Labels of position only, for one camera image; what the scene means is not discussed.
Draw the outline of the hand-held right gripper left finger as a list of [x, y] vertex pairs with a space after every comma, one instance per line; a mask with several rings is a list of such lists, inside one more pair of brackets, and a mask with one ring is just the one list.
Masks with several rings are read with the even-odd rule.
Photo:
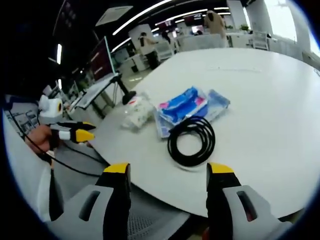
[[60, 240], [126, 240], [130, 192], [130, 164], [112, 164], [68, 200], [48, 228]]

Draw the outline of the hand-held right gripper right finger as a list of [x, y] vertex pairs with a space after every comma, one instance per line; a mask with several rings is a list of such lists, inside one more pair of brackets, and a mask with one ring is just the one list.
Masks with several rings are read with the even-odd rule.
[[223, 164], [206, 166], [207, 240], [278, 240], [293, 225], [271, 212], [267, 200]]

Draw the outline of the person's left hand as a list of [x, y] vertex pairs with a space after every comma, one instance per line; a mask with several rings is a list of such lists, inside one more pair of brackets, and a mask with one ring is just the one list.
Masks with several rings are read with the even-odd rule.
[[52, 133], [52, 130], [48, 125], [42, 124], [34, 128], [24, 138], [24, 142], [33, 150], [33, 152], [42, 154], [57, 148], [60, 140], [56, 134]]

